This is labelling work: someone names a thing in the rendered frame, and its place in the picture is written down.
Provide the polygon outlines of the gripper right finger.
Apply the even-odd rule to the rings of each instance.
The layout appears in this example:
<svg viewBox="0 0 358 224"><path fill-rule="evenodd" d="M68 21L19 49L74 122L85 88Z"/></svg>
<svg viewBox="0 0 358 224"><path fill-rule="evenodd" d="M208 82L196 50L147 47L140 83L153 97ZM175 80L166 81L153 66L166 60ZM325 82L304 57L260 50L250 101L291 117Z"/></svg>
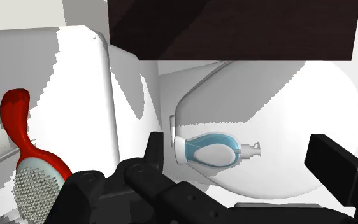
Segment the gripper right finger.
<svg viewBox="0 0 358 224"><path fill-rule="evenodd" d="M358 224L358 158L325 134L312 134L305 166L344 207L354 207Z"/></svg>

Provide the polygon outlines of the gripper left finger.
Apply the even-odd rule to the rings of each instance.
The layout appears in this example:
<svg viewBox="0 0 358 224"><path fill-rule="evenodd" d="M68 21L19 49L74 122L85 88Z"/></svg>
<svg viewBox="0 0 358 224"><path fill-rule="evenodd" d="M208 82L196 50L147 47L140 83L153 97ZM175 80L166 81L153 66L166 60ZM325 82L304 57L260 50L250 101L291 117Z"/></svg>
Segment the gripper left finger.
<svg viewBox="0 0 358 224"><path fill-rule="evenodd" d="M151 132L144 156L121 161L108 178L72 174L44 224L227 224L225 206L163 174L163 143L162 132Z"/></svg>

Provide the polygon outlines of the blue pump bottle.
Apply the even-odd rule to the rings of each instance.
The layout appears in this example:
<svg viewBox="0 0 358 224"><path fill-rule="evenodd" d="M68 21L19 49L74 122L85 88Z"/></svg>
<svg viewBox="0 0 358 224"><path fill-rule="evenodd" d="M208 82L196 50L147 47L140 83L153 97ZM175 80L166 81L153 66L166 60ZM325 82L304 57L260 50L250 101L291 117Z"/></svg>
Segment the blue pump bottle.
<svg viewBox="0 0 358 224"><path fill-rule="evenodd" d="M212 168L231 167L240 160L261 155L259 142L243 144L221 132L209 132L191 139L175 136L173 148L178 165L195 162Z"/></svg>

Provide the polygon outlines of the red hairbrush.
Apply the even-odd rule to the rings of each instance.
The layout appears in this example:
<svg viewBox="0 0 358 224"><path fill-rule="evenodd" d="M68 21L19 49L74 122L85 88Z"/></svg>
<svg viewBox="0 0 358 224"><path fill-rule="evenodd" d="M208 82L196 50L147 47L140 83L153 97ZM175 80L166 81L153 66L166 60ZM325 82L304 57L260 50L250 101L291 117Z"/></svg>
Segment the red hairbrush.
<svg viewBox="0 0 358 224"><path fill-rule="evenodd" d="M18 211L29 223L44 224L72 172L57 155L31 142L27 133L29 101L26 89L7 91L0 103L0 116L6 133L20 151L13 187Z"/></svg>

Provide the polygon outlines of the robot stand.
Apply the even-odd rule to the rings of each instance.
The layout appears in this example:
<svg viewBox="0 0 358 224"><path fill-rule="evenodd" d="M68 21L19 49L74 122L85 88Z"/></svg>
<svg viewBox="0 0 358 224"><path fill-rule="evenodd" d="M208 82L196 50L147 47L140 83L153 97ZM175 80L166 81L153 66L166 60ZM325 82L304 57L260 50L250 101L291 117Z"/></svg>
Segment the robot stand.
<svg viewBox="0 0 358 224"><path fill-rule="evenodd" d="M141 60L352 58L358 0L107 0L110 42Z"/></svg>

